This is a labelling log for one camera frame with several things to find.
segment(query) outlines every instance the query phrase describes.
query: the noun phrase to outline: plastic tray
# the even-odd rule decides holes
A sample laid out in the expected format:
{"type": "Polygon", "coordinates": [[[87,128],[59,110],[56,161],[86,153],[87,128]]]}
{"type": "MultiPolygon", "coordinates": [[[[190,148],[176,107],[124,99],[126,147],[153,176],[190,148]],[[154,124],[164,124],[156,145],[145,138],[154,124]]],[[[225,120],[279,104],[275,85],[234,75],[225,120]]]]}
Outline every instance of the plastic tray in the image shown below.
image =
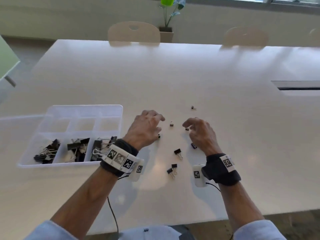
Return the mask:
{"type": "Polygon", "coordinates": [[[51,106],[35,130],[17,166],[31,168],[99,164],[99,161],[90,161],[93,143],[98,138],[108,139],[120,135],[122,111],[121,105],[51,106]],[[71,139],[77,138],[90,138],[84,161],[68,162],[70,155],[67,144],[71,143],[71,139]],[[53,162],[36,162],[33,157],[55,139],[58,139],[61,145],[53,162]]]}

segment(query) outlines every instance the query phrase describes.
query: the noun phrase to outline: light blue sleeve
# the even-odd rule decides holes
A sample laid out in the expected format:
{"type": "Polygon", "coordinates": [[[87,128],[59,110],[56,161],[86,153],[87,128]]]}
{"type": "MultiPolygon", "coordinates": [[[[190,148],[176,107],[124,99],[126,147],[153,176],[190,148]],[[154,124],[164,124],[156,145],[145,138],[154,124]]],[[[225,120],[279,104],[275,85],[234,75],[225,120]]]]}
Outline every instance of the light blue sleeve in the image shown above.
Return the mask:
{"type": "Polygon", "coordinates": [[[37,226],[25,240],[77,240],[67,230],[50,220],[37,226]]]}
{"type": "Polygon", "coordinates": [[[269,220],[250,222],[234,233],[234,240],[286,240],[269,220]]]}

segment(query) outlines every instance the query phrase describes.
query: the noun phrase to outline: black wrist strap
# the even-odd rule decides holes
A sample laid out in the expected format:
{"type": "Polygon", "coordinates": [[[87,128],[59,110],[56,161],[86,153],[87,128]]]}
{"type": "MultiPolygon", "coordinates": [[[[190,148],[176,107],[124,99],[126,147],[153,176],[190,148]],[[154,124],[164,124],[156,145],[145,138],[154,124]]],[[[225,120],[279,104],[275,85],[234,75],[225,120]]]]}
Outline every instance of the black wrist strap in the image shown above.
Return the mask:
{"type": "Polygon", "coordinates": [[[207,163],[201,171],[209,180],[214,180],[216,183],[226,186],[232,186],[239,182],[241,177],[236,170],[228,172],[226,165],[220,159],[220,157],[225,155],[224,153],[217,153],[207,156],[207,163]]]}
{"type": "MultiPolygon", "coordinates": [[[[131,155],[134,155],[135,157],[138,155],[139,151],[136,148],[134,148],[132,145],[130,145],[129,143],[125,142],[122,139],[116,140],[114,145],[125,150],[126,152],[130,153],[131,155]]],[[[124,174],[124,172],[114,168],[113,166],[109,165],[105,161],[101,161],[100,166],[104,170],[107,170],[108,172],[114,174],[117,177],[121,177],[124,174]]]]}

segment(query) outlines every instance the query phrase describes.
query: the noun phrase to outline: shirt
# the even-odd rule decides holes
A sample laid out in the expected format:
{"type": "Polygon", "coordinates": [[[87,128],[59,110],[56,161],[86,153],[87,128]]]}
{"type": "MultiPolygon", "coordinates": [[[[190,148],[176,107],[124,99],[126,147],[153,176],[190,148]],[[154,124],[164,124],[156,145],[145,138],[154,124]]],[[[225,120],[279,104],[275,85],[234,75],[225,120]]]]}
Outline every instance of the shirt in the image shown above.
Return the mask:
{"type": "MultiPolygon", "coordinates": [[[[179,240],[181,233],[169,226],[146,226],[122,231],[119,240],[179,240]]],[[[52,221],[37,226],[25,240],[77,240],[67,230],[52,221]]],[[[240,227],[234,240],[286,240],[269,220],[258,220],[240,227]]]]}

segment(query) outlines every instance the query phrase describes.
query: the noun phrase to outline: person's left arm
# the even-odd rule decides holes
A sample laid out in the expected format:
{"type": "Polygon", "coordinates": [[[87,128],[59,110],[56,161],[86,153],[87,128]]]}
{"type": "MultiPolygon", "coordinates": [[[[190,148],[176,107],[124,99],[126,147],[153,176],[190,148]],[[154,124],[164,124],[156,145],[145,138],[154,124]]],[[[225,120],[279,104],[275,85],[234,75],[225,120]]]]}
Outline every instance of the person's left arm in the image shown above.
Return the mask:
{"type": "MultiPolygon", "coordinates": [[[[164,120],[156,111],[144,110],[122,139],[139,151],[158,139],[161,128],[157,126],[164,120]]],[[[26,239],[83,239],[117,180],[118,176],[100,166],[54,214],[51,222],[43,223],[48,226],[38,226],[26,239]]]]}

